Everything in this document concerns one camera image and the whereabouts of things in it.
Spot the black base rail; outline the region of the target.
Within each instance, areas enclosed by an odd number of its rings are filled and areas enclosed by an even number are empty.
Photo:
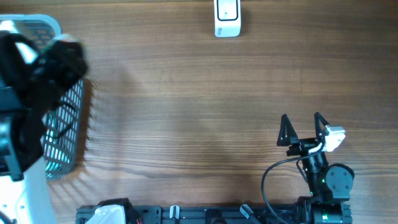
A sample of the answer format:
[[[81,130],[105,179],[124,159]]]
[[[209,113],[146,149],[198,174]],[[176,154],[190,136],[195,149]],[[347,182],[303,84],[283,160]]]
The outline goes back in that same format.
[[[161,207],[133,206],[128,198],[101,201],[76,210],[76,223],[353,223],[347,204],[311,204],[305,198],[297,203],[278,204],[272,208],[248,204],[234,207]]]

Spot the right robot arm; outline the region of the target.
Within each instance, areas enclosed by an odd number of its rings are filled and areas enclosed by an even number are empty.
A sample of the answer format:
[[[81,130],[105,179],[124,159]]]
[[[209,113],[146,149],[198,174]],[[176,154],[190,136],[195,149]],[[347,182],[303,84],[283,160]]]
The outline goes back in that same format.
[[[310,190],[309,197],[299,197],[292,213],[283,212],[289,223],[352,223],[347,201],[353,188],[354,171],[350,167],[329,164],[326,153],[333,152],[346,137],[342,126],[332,126],[320,114],[314,114],[315,137],[300,139],[284,114],[281,117],[278,146],[287,146],[288,156],[298,156],[301,174]]]

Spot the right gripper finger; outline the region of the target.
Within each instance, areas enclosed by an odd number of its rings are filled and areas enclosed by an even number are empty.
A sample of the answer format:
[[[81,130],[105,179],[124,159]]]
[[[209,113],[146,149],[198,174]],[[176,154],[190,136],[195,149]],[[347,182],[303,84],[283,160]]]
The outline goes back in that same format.
[[[280,121],[280,131],[277,138],[277,146],[291,146],[298,144],[299,142],[299,138],[292,126],[292,123],[290,122],[289,117],[287,114],[283,114]]]
[[[324,127],[326,127],[327,125],[329,125],[329,122],[319,113],[316,112],[314,114],[314,120],[315,120],[315,133],[316,133],[316,138],[318,140],[322,140],[322,127],[321,125],[323,125]]]

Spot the grey plastic mesh basket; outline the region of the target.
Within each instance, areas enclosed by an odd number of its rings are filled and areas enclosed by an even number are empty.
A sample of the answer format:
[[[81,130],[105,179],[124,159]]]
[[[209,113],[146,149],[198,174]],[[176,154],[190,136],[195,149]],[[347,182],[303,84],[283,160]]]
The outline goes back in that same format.
[[[45,50],[56,35],[62,34],[57,22],[42,14],[3,14],[1,31],[3,30],[22,34],[35,42],[40,50]],[[82,79],[61,97],[62,101],[71,105],[50,110],[43,118],[46,133],[41,139],[41,145],[50,178],[68,173],[75,160],[75,137],[83,94]]]

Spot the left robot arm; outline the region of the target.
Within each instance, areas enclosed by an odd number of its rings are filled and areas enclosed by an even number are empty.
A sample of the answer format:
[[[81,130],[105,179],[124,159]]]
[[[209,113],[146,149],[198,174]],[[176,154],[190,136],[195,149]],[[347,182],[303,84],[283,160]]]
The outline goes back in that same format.
[[[45,114],[88,70],[83,47],[62,34],[45,50],[1,31],[1,223],[56,223],[45,176]]]

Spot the white barcode scanner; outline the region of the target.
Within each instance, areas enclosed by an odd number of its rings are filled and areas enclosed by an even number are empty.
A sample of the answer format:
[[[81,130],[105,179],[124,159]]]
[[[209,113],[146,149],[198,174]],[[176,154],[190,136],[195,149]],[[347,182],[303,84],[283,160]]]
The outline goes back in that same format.
[[[241,32],[241,1],[214,0],[215,36],[237,37]]]

